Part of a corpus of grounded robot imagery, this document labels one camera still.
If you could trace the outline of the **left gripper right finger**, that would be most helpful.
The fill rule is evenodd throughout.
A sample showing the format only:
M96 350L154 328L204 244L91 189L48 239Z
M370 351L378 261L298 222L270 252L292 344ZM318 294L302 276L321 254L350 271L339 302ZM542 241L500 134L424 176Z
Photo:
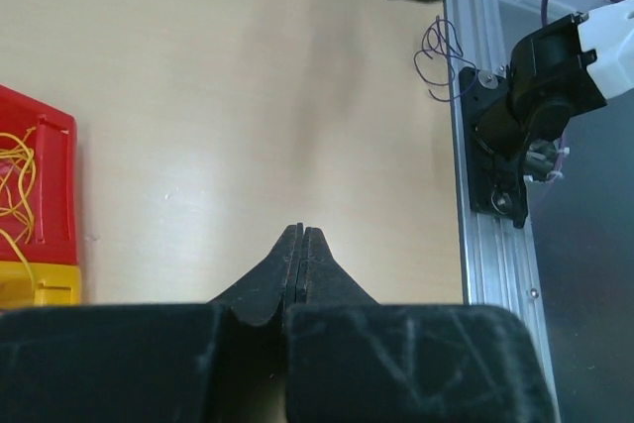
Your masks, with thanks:
M322 231L305 232L307 276L286 314L291 422L552 422L531 336L491 305L378 304L337 292Z

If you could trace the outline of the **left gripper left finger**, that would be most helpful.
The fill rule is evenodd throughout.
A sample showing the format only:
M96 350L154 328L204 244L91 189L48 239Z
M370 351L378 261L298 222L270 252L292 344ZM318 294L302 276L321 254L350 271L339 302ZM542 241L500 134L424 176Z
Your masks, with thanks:
M5 422L217 422L281 373L302 245L288 226L207 303L43 307L1 318Z

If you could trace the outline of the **yellow plastic bin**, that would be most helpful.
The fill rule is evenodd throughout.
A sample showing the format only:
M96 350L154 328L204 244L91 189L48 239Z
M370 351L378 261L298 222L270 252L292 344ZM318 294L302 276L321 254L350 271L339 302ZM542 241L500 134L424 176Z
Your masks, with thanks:
M1 310L78 305L81 270L67 264L1 263Z

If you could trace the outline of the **red plastic bin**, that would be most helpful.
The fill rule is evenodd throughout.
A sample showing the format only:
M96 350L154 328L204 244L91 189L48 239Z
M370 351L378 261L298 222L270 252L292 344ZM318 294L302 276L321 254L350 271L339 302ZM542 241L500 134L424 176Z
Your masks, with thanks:
M75 119L1 88L1 258L78 264Z

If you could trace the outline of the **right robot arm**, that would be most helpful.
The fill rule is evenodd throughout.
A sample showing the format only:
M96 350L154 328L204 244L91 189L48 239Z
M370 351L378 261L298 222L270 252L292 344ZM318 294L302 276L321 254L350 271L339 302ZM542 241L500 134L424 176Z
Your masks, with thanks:
M633 1L607 0L519 41L507 90L477 119L474 135L491 155L513 159L536 140L554 141L569 121L633 88Z

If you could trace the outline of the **aluminium front rail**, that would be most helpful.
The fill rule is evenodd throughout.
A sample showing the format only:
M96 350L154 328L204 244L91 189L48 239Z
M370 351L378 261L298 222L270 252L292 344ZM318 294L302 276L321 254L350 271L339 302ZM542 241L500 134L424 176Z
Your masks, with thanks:
M526 188L489 114L507 92L498 0L445 0L445 17L457 47L449 68L465 301L515 313L541 345L547 335Z

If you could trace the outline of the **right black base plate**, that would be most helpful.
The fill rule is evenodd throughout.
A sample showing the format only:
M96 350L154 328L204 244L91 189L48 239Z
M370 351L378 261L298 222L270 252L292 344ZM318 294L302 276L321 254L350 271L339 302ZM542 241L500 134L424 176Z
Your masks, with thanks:
M508 81L474 67L459 73L471 208L522 229L528 217L525 135L508 106Z

